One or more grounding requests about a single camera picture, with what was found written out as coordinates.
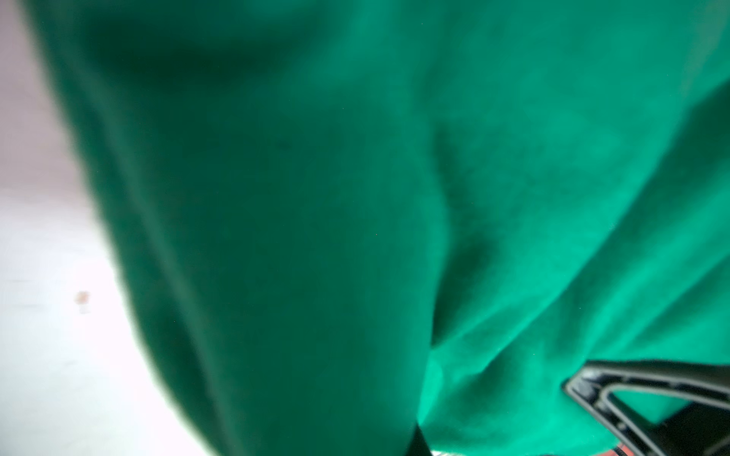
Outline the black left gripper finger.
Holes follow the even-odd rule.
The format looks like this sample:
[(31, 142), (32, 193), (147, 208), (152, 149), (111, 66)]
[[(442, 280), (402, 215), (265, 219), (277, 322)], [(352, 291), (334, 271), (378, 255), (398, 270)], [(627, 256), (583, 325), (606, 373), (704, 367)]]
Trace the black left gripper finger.
[(563, 391), (635, 455), (729, 453), (729, 366), (592, 361)]

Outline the green t shirt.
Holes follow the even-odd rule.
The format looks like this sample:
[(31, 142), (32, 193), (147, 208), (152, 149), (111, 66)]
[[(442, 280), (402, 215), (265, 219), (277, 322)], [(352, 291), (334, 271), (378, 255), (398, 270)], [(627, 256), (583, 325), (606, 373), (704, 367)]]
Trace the green t shirt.
[(220, 455), (591, 455), (587, 363), (729, 361), (725, 1), (25, 1)]

